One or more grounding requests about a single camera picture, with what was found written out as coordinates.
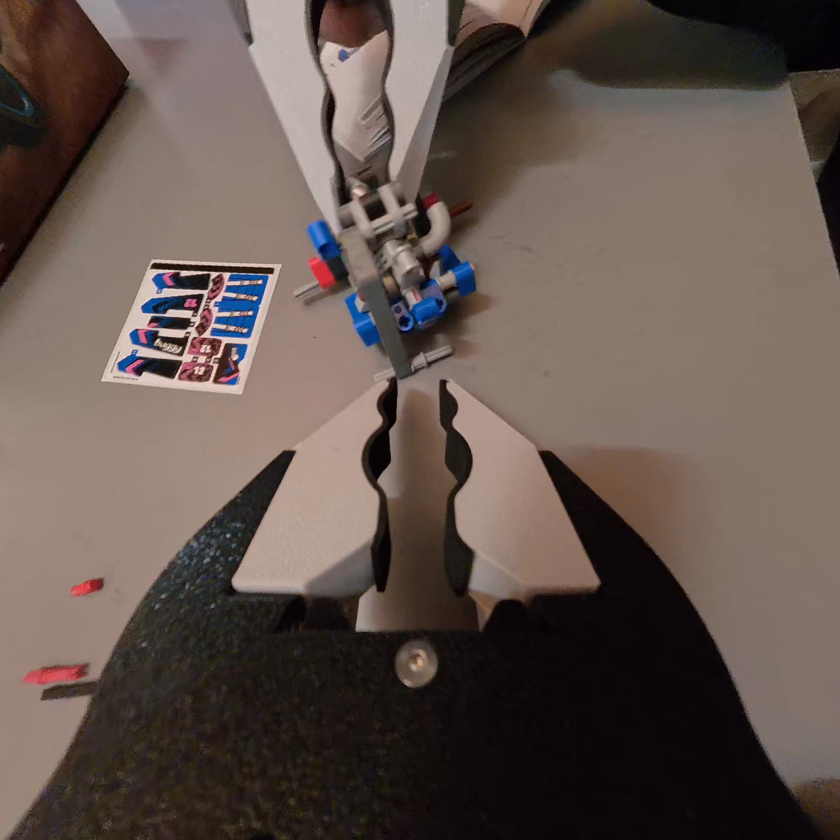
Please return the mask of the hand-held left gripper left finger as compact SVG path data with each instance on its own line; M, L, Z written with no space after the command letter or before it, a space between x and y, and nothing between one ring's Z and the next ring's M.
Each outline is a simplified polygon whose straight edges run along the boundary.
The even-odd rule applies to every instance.
M375 383L294 448L233 576L237 593L384 591L392 542L379 478L396 404L397 380Z

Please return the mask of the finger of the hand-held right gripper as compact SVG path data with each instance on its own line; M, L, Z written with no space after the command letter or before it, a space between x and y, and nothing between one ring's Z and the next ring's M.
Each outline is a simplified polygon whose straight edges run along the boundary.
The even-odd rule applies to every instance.
M383 77L388 172L405 193L417 193L455 52L461 2L391 1L383 9L390 40Z
M338 212L343 172L331 134L332 94L318 51L314 2L247 1L250 54L322 212Z

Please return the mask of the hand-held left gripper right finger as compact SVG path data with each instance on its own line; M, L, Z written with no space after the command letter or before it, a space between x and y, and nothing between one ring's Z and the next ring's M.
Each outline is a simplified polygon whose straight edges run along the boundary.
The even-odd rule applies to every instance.
M444 570L457 595L595 592L600 579L536 445L452 380L438 387L448 494Z

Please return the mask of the light grey plastic axle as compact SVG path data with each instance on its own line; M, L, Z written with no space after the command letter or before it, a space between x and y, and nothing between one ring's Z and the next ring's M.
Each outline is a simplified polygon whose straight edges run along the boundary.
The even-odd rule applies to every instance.
M402 379L406 378L407 376L414 375L417 372L423 371L430 367L432 364L435 364L439 361L445 360L450 357L455 352L454 348L449 345L445 344L439 346L433 350L428 352L421 352L418 355L414 356L410 361L410 372L406 374L398 374L396 373L393 368L385 369L384 371L380 371L373 376L374 383L380 382L387 382L391 379Z

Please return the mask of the toy buggy chassis assembly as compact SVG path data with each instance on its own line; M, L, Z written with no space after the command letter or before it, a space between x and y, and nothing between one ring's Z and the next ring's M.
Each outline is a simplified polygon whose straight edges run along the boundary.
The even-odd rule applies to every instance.
M341 232L357 227L364 237L402 336L432 328L445 315L450 299L476 291L475 268L448 243L453 221L471 211L473 202L448 206L435 193L410 202L399 182L380 185L373 177L353 176L347 185L350 200L339 208ZM333 234L342 247L339 235ZM293 298L309 301L349 288L344 304L353 329L364 346L381 344L350 278L343 249L339 258L328 261L315 253L308 261L312 280L295 289Z

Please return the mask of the dark grey angled beam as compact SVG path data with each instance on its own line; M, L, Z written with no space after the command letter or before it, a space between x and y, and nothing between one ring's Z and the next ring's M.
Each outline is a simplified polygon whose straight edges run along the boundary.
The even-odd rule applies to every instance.
M348 227L339 237L353 285L368 307L380 337L380 343L397 379L413 374L401 334L385 294L373 255L357 227Z

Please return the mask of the person's right forearm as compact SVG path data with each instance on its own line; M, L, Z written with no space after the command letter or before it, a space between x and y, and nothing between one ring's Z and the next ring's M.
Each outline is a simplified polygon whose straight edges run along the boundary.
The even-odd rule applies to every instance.
M838 1L653 1L688 20L745 29L782 48L788 70L839 68Z

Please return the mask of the black toy set box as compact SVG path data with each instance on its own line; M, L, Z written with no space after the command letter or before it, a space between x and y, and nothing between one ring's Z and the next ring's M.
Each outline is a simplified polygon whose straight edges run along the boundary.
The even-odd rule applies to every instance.
M1 281L128 78L78 2L1 2Z

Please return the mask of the open instruction manual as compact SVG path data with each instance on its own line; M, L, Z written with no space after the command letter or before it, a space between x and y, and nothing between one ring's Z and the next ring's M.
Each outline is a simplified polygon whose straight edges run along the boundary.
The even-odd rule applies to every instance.
M548 1L465 2L443 100L519 47ZM319 40L320 61L335 100L332 138L342 152L368 161L390 132L375 81L384 69L389 38L372 2L327 2Z

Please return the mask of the blue and pink sticker sheet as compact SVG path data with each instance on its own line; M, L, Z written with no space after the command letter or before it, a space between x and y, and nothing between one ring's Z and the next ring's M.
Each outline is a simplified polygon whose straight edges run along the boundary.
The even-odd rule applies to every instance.
M153 259L101 380L243 394L281 268Z

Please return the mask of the red plastic axle pin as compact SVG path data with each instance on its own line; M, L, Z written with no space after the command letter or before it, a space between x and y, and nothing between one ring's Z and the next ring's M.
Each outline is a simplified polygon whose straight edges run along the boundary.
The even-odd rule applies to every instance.
M51 686L75 683L84 680L89 673L89 664L50 665L29 670L22 678L22 684Z

